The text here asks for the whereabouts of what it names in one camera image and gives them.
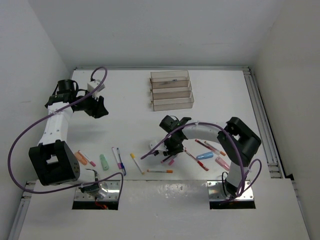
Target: plastic container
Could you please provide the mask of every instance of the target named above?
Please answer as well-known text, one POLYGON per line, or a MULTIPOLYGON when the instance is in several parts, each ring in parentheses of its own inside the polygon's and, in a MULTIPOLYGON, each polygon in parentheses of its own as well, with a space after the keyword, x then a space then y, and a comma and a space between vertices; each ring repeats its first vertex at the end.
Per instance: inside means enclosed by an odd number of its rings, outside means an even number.
POLYGON ((189 72, 151 72, 152 106, 154 111, 191 109, 194 105, 189 72))
POLYGON ((153 110, 165 111, 165 110, 177 110, 177 109, 191 109, 194 105, 194 96, 192 91, 189 92, 189 97, 181 98, 166 98, 153 100, 153 110))
POLYGON ((152 89, 181 88, 190 86, 189 72, 180 71, 160 71, 151 72, 152 89))

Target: white backdrop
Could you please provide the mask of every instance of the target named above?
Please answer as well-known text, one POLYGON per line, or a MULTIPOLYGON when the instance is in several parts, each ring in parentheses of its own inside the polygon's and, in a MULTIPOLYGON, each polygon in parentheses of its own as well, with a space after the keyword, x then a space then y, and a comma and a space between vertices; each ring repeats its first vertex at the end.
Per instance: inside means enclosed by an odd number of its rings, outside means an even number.
POLYGON ((286 2, 255 70, 284 169, 297 184, 310 237, 320 239, 320 1, 286 2))
POLYGON ((29 0, 69 67, 251 65, 283 0, 29 0))
MULTIPOLYGON (((70 73, 27 0, 0 1, 0 240, 7 239, 22 190, 10 179, 7 156, 15 138, 48 114, 57 81, 70 73)), ((12 168, 20 183, 37 179, 28 157, 43 134, 40 124, 18 142, 12 168)))

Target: white table surface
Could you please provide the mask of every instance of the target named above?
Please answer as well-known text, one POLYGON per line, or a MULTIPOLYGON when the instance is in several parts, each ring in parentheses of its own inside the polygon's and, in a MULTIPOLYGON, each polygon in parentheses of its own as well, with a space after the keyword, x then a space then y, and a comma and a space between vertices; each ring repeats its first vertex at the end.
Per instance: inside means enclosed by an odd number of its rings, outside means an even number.
MULTIPOLYGON (((90 74, 91 70, 79 69, 72 79, 86 88, 90 74)), ((170 167, 160 164, 162 157, 151 156, 139 160, 144 169, 172 169, 173 173, 139 173, 129 154, 139 159, 149 150, 150 139, 166 135, 159 123, 167 114, 214 123, 236 116, 259 134, 242 71, 190 70, 189 74, 193 108, 153 112, 149 70, 110 71, 101 92, 109 115, 93 119, 75 112, 67 143, 74 152, 87 154, 101 177, 119 171, 111 147, 120 148, 127 176, 119 209, 72 210, 74 189, 33 194, 19 240, 307 240, 291 181, 270 179, 262 145, 255 156, 263 163, 253 186, 256 209, 210 210, 206 180, 220 179, 223 171, 214 158, 203 161, 210 169, 205 172, 184 153, 170 167), (100 166, 101 153, 108 158, 108 171, 100 166)), ((100 71, 95 77, 102 76, 100 71)), ((193 140, 183 144, 194 155, 207 152, 193 140)), ((254 167, 249 177, 256 171, 254 167)), ((35 186, 36 191, 56 188, 60 186, 44 187, 39 181, 35 186)))
MULTIPOLYGON (((203 122, 219 123, 223 127, 231 117, 242 119, 256 134, 258 126, 251 105, 247 86, 242 71, 224 70, 190 70, 190 80, 194 95, 192 109, 154 112, 150 105, 150 70, 111 70, 105 81, 105 89, 101 91, 104 105, 109 115, 94 119, 84 112, 75 112, 68 129, 67 144, 73 152, 83 151, 96 163, 94 168, 101 177, 107 177, 119 171, 111 147, 118 147, 126 168, 126 180, 214 180, 221 178, 221 168, 214 158, 203 160, 209 168, 204 171, 185 153, 180 153, 172 166, 161 164, 163 156, 140 157, 149 151, 152 139, 162 139, 167 134, 159 127, 166 115, 174 115, 179 119, 191 117, 203 122), (134 153, 138 163, 144 170, 171 169, 173 174, 146 173, 141 175, 130 157, 134 153), (99 155, 105 154, 109 170, 101 168, 99 155)), ((92 70, 75 70, 72 79, 80 88, 86 89, 92 70)), ((103 77, 104 71, 95 74, 96 79, 103 77)), ((184 146, 194 156, 208 152, 206 148, 194 140, 185 140, 184 146)), ((219 144, 213 144, 222 150, 219 144)), ((261 178, 269 178, 266 155, 261 145, 257 158, 263 162, 261 178)), ((227 163, 230 160, 222 157, 227 163)), ((256 174, 257 166, 248 179, 256 174)))

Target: purple cable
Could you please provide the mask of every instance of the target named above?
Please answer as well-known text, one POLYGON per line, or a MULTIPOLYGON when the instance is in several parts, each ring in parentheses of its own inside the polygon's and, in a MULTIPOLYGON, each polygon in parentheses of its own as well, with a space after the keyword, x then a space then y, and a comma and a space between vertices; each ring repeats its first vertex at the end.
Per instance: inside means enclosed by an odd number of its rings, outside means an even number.
POLYGON ((242 160, 241 160, 241 156, 240 156, 240 153, 239 153, 239 150, 236 146, 236 144, 234 143, 234 141, 232 140, 231 136, 228 134, 228 132, 226 130, 224 130, 221 126, 219 125, 216 125, 214 123, 210 123, 210 122, 192 122, 192 123, 187 123, 185 125, 181 125, 179 127, 177 127, 175 130, 173 130, 172 132, 168 133, 164 139, 162 139, 153 149, 151 149, 147 154, 143 155, 141 157, 141 159, 144 159, 146 158, 147 156, 151 155, 153 153, 153 151, 155 149, 157 149, 157 147, 159 147, 165 140, 167 140, 172 134, 174 134, 176 131, 179 131, 180 129, 183 129, 185 127, 188 127, 188 126, 192 126, 192 125, 196 125, 196 124, 199 124, 199 125, 208 125, 208 126, 213 126, 215 128, 218 128, 219 130, 221 130, 226 138, 229 140, 229 142, 231 143, 233 149, 235 150, 235 154, 236 154, 236 157, 238 158, 238 162, 239 162, 239 166, 240 166, 240 170, 241 170, 241 177, 242 177, 242 180, 240 181, 240 185, 237 189, 237 192, 236 192, 236 195, 237 197, 241 196, 243 193, 244 193, 244 189, 245 189, 245 179, 246 179, 246 176, 245 176, 245 170, 244 170, 244 165, 242 163, 242 160))
MULTIPOLYGON (((66 109, 66 108, 69 108, 71 106, 74 106, 80 102, 82 102, 83 100, 89 98, 95 91, 97 91, 100 86, 102 84, 104 84, 104 81, 106 80, 107 78, 107 74, 108 74, 108 70, 104 67, 104 66, 100 66, 98 68, 96 68, 92 74, 91 74, 91 77, 90 77, 90 80, 93 80, 93 76, 94 74, 96 73, 96 71, 100 70, 100 69, 104 69, 104 76, 101 80, 101 82, 98 84, 98 86, 96 86, 95 89, 93 89, 91 92, 89 92, 87 95, 84 95, 82 98, 78 99, 77 101, 74 101, 73 103, 70 103, 69 105, 66 105, 64 107, 61 107, 59 108, 58 110, 56 110, 55 112, 39 119, 38 121, 34 122, 33 124, 31 124, 30 126, 28 126, 22 133, 20 133, 20 135, 14 140, 11 148, 10 148, 10 151, 9 151, 9 154, 8 154, 8 160, 7 160, 7 165, 8 165, 8 171, 9 171, 9 175, 12 179, 12 181, 14 182, 15 185, 17 185, 20 189, 22 189, 23 191, 25 192, 28 192, 28 193, 32 193, 32 194, 49 194, 49 193, 55 193, 55 192, 59 192, 59 191, 62 191, 62 190, 66 190, 66 189, 71 189, 71 188, 75 188, 75 187, 79 187, 81 186, 81 184, 76 184, 76 185, 72 185, 72 186, 67 186, 67 187, 63 187, 63 188, 59 188, 59 189, 56 189, 56 190, 51 190, 51 191, 33 191, 33 190, 30 190, 30 189, 27 189, 25 188, 24 186, 22 186, 20 183, 18 183, 18 181, 15 179, 14 175, 13 175, 13 172, 12 172, 12 169, 11 169, 11 155, 12 155, 12 152, 14 150, 14 147, 16 146, 17 142, 19 141, 19 139, 26 133, 28 132, 31 128, 33 128, 35 125, 41 123, 42 121, 52 117, 55 113, 58 113, 58 112, 61 112, 62 110, 66 109)), ((121 191, 122 191, 122 187, 123 187, 123 181, 124 181, 124 176, 121 172, 116 172, 114 174, 112 174, 111 176, 108 176, 102 180, 98 180, 98 181, 93 181, 93 182, 87 182, 87 183, 83 183, 82 185, 89 185, 89 184, 97 184, 97 183, 100 183, 100 182, 103 182, 103 181, 106 181, 116 175, 121 175, 121 180, 122 180, 122 184, 121 184, 121 187, 120 187, 120 191, 119 191, 119 197, 118 199, 120 198, 120 195, 121 195, 121 191)))
MULTIPOLYGON (((243 191, 243 193, 244 193, 245 191, 247 191, 249 188, 251 188, 251 186, 255 183, 255 181, 258 179, 258 177, 259 177, 259 175, 260 175, 260 173, 261 173, 261 170, 262 170, 262 162, 261 162, 261 160, 258 159, 258 158, 255 159, 255 160, 253 160, 253 161, 250 163, 250 165, 249 165, 249 170, 251 170, 251 168, 252 168, 252 166, 253 166, 253 164, 254 164, 255 162, 259 162, 259 164, 260 164, 258 173, 257 173, 256 176, 254 177, 254 179, 252 180, 252 182, 250 183, 250 185, 243 191)), ((247 178, 248 174, 249 174, 249 171, 246 171, 246 173, 245 173, 245 178, 247 178)), ((230 198, 230 199, 228 199, 228 200, 224 200, 224 201, 220 202, 220 204, 230 203, 230 202, 233 202, 234 200, 235 200, 235 198, 230 198)))

